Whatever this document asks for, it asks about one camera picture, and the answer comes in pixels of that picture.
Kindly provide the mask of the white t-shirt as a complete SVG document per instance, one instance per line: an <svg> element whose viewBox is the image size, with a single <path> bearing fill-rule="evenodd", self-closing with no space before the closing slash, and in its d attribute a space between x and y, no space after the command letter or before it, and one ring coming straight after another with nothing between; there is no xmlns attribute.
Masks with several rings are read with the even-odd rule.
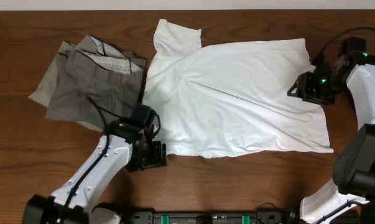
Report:
<svg viewBox="0 0 375 224"><path fill-rule="evenodd" d="M202 46L201 30L161 19L154 47L143 102L168 154L332 152L322 107L287 95L313 70L305 39Z"/></svg>

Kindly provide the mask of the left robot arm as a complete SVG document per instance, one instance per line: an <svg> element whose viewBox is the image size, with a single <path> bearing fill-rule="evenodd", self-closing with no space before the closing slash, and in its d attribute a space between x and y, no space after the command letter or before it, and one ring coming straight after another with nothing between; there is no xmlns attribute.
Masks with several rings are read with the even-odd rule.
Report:
<svg viewBox="0 0 375 224"><path fill-rule="evenodd" d="M159 131L159 115L142 104L130 117L106 123L95 150L66 183L49 197L35 195L28 201L23 223L120 223L121 214L97 207L97 201L122 168L166 166L166 145L155 140Z"/></svg>

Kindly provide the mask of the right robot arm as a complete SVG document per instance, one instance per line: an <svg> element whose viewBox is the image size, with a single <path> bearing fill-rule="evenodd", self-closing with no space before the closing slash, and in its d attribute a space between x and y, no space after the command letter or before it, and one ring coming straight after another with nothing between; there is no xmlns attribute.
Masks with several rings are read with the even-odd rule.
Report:
<svg viewBox="0 0 375 224"><path fill-rule="evenodd" d="M349 37L338 46L333 66L318 54L314 71L298 76L287 94L321 106L345 93L358 132L336 159L333 175L313 195L301 199L287 223L349 223L348 210L361 209L356 223L375 223L375 55L366 39Z"/></svg>

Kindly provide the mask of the grey folded shorts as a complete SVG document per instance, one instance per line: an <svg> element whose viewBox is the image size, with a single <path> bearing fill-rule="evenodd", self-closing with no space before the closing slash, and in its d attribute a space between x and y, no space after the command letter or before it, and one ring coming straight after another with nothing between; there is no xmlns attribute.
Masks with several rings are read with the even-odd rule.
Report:
<svg viewBox="0 0 375 224"><path fill-rule="evenodd" d="M56 87L45 117L98 131L138 104L146 61L90 35L56 55Z"/></svg>

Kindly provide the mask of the beige folded garment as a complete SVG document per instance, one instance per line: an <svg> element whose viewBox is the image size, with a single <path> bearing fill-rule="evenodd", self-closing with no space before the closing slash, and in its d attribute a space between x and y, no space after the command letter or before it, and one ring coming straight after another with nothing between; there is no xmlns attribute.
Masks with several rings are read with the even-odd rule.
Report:
<svg viewBox="0 0 375 224"><path fill-rule="evenodd" d="M59 50L58 50L58 53L64 53L68 50L72 50L74 49L75 45L73 44L69 44L68 42L62 42ZM55 88L56 88L56 84L57 84L57 64L56 64L56 59L54 58L51 62L51 64L49 65L44 77L41 79L36 91L34 91L31 95L29 95L28 97L45 106L46 108L48 107L49 105L49 102L50 102L50 98L51 96L53 95L54 91L55 91ZM98 131L98 132L102 132L102 129L98 128L97 126L93 125L93 124L90 124L90 123L87 123L87 122L84 122L84 121L77 121L78 124L88 128L88 129L91 129L91 130L94 130L94 131Z"/></svg>

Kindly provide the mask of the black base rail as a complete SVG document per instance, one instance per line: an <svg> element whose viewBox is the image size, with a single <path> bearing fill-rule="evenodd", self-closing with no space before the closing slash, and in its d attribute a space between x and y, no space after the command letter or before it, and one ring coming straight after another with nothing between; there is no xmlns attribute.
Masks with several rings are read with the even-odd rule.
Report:
<svg viewBox="0 0 375 224"><path fill-rule="evenodd" d="M154 212L122 214L121 224L288 224L299 223L284 210L265 208L258 212Z"/></svg>

